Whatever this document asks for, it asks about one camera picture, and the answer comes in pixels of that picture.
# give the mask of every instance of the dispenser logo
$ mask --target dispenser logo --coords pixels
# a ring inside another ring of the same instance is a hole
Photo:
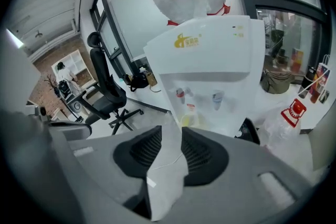
[[[183,37],[183,34],[179,34],[177,36],[177,40],[174,43],[174,46],[176,48],[184,48],[186,47],[192,47],[192,46],[197,46],[198,45],[198,38],[202,37],[201,34],[198,35],[198,37]]]

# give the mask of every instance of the cable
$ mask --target cable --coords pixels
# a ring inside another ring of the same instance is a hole
[[[83,92],[83,90],[81,89],[80,85],[77,84],[77,82],[73,81],[74,83],[72,83],[72,81],[70,81],[70,83],[75,86],[76,90],[80,93]]]
[[[322,63],[327,65],[329,63],[329,58],[330,58],[329,54],[324,55]]]
[[[150,171],[154,171],[154,170],[157,170],[157,169],[160,169],[160,168],[169,166],[169,165],[172,165],[172,164],[176,163],[182,155],[183,155],[183,153],[181,153],[181,154],[179,155],[179,157],[177,157],[177,159],[176,159],[175,161],[173,161],[172,163],[170,163],[170,164],[166,164],[166,165],[162,165],[162,166],[159,166],[159,167],[154,168],[154,169],[150,169],[150,170],[148,170],[148,172],[150,172]]]
[[[291,99],[291,98],[295,98],[296,96],[299,96],[300,94],[302,94],[304,91],[308,90],[309,87],[311,87],[314,83],[318,82],[321,78],[323,78],[323,76],[328,72],[328,71],[331,71],[332,68],[328,68],[320,77],[318,77],[315,81],[313,81],[311,84],[309,84],[307,87],[305,87],[302,91],[298,92],[297,94],[295,94],[295,96],[293,97],[290,97],[288,99]],[[276,105],[278,104],[281,104],[281,103],[284,103],[285,101],[279,101],[278,103],[276,104],[273,104],[272,106],[266,106],[264,108],[262,108],[262,110],[264,109],[270,109],[270,108],[274,108]]]

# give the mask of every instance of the white shelf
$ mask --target white shelf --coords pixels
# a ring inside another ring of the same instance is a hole
[[[51,68],[55,74],[55,76],[57,77],[57,64],[59,62],[63,62],[64,65],[66,66],[66,68],[70,69],[72,73],[74,73],[75,75],[81,73],[82,71],[84,71],[85,69],[88,70],[88,72],[90,73],[89,69],[87,68],[81,54],[79,50],[76,50],[68,55],[66,55],[65,57],[63,57],[62,59],[58,60],[57,62],[55,62]]]

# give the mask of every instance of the plastic bottle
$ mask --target plastic bottle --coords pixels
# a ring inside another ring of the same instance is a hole
[[[279,143],[300,134],[300,118],[306,107],[295,99],[289,108],[271,113],[258,130],[261,145],[273,150]]]
[[[140,73],[144,73],[144,72],[147,72],[147,70],[146,70],[144,67],[140,67],[140,68],[139,68],[139,72],[140,72]]]
[[[314,81],[315,73],[316,73],[316,70],[315,70],[314,67],[308,67],[307,74],[303,78],[303,81],[302,81],[302,84],[301,84],[301,87],[300,87],[300,90],[299,90],[299,92],[301,92],[299,94],[299,97],[301,97],[303,99],[306,98],[306,95],[310,90],[310,87],[308,87],[308,86]]]

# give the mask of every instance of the white desk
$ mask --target white desk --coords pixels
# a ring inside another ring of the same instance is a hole
[[[143,89],[137,89],[135,92],[131,92],[130,88],[125,84],[123,80],[116,79],[115,82],[126,92],[126,96],[130,99],[156,106],[165,110],[170,110],[169,104],[162,92],[152,92],[149,86]],[[153,91],[159,91],[159,85],[152,87]]]
[[[280,110],[282,107],[288,107],[294,98],[300,100],[307,108],[307,111],[301,118],[301,129],[313,129],[329,111],[334,100],[328,98],[324,104],[319,100],[313,104],[310,101],[311,94],[307,94],[306,98],[300,98],[297,93],[300,85],[291,84],[288,91],[283,94],[271,94],[265,92],[259,85],[255,104],[247,117],[250,118],[256,127],[260,127],[265,120],[267,114],[274,110]]]

